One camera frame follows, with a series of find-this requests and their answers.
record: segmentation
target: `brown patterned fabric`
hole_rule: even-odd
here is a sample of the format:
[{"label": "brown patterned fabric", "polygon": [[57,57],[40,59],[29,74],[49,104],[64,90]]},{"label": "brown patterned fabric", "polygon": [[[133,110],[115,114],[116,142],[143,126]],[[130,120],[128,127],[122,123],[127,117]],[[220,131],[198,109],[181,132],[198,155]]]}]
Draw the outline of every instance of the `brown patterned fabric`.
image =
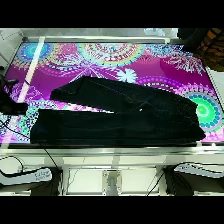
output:
[{"label": "brown patterned fabric", "polygon": [[223,28],[211,28],[201,45],[194,52],[194,56],[200,58],[206,66],[212,70],[224,71],[224,30]]}]

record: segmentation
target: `colorful patterned tablecloth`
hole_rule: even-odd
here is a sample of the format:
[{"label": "colorful patterned tablecloth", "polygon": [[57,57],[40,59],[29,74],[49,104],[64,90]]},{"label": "colorful patterned tablecloth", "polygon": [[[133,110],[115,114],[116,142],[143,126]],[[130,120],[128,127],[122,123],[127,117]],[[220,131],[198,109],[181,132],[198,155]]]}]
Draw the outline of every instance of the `colorful patterned tablecloth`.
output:
[{"label": "colorful patterned tablecloth", "polygon": [[[23,43],[7,73],[17,78],[11,97],[17,101],[32,62],[37,43]],[[38,117],[38,108],[74,111],[99,111],[81,105],[50,101],[53,89],[82,76],[94,76],[136,83],[179,94],[198,104],[200,126],[206,133],[203,142],[224,141],[223,112],[216,92],[201,61],[182,52],[181,45],[133,43],[45,43],[27,92],[26,116],[19,116],[19,133],[29,136]],[[9,124],[10,116],[0,114]],[[10,134],[0,124],[0,142]],[[13,133],[10,143],[29,143]]]}]

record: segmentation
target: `black pants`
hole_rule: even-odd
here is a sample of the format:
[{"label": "black pants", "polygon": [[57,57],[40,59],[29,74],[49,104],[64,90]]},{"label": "black pants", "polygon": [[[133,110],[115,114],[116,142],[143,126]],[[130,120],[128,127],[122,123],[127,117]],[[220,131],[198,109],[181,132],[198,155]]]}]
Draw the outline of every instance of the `black pants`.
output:
[{"label": "black pants", "polygon": [[164,90],[83,77],[54,90],[51,99],[115,113],[39,110],[31,143],[145,146],[205,138],[196,104]]}]

